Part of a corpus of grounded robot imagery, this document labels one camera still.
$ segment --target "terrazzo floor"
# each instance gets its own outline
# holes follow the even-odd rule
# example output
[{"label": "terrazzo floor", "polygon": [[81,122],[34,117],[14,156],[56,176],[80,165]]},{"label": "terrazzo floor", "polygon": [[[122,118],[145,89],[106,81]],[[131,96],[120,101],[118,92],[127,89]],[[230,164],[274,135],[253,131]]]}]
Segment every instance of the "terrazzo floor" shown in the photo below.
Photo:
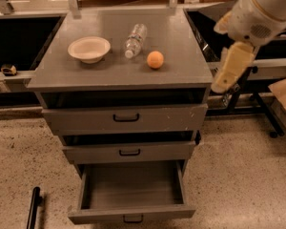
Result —
[{"label": "terrazzo floor", "polygon": [[36,229],[286,229],[286,135],[260,115],[207,117],[184,175],[191,219],[73,225],[80,178],[39,108],[0,111],[0,229],[26,228],[31,193],[44,201]]}]

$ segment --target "gray drawer cabinet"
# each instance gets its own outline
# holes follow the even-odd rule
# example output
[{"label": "gray drawer cabinet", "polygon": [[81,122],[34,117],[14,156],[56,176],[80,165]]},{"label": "gray drawer cabinet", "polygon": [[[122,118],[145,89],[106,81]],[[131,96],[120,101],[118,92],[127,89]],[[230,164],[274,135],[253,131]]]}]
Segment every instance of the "gray drawer cabinet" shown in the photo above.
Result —
[{"label": "gray drawer cabinet", "polygon": [[[82,180],[69,218],[83,224],[192,217],[183,174],[213,79],[183,9],[83,9],[81,15],[89,23],[67,15],[28,85]],[[149,28],[146,48],[128,60],[121,45],[138,21]],[[112,44],[104,60],[89,66],[67,53],[87,35]],[[160,70],[146,65],[148,49],[164,52]]]}]

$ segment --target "closed drawer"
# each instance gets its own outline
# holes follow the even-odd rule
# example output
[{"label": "closed drawer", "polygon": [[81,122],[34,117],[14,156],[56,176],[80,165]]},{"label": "closed drawer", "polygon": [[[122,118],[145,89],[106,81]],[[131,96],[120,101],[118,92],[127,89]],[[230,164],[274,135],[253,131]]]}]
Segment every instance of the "closed drawer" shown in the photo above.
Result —
[{"label": "closed drawer", "polygon": [[63,152],[71,164],[176,160],[190,159],[194,145],[190,141],[65,146]]},{"label": "closed drawer", "polygon": [[207,105],[173,108],[44,110],[55,135],[168,132],[200,129]]},{"label": "closed drawer", "polygon": [[74,224],[190,218],[177,161],[87,165]]}]

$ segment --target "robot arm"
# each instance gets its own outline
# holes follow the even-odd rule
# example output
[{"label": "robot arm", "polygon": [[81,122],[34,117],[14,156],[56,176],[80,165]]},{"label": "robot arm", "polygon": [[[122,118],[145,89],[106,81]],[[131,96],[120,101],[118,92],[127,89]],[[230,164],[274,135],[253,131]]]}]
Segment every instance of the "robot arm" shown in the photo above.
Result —
[{"label": "robot arm", "polygon": [[212,90],[228,91],[255,60],[259,46],[266,45],[286,29],[286,0],[238,0],[215,25],[235,43],[221,55]]}]

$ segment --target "countertop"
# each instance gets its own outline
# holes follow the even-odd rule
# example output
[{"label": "countertop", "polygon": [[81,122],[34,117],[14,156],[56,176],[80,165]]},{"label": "countertop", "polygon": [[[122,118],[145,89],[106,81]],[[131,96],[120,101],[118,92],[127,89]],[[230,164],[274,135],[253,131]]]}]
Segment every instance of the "countertop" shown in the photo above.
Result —
[{"label": "countertop", "polygon": [[[182,8],[86,8],[81,19],[69,12],[46,51],[31,91],[162,88],[168,85],[209,85],[212,75]],[[134,59],[124,56],[124,42],[136,23],[144,23],[148,36],[143,51]],[[100,36],[109,40],[110,52],[96,64],[84,64],[68,55],[68,46],[78,38]],[[146,63],[149,52],[164,54],[158,71]]]}]

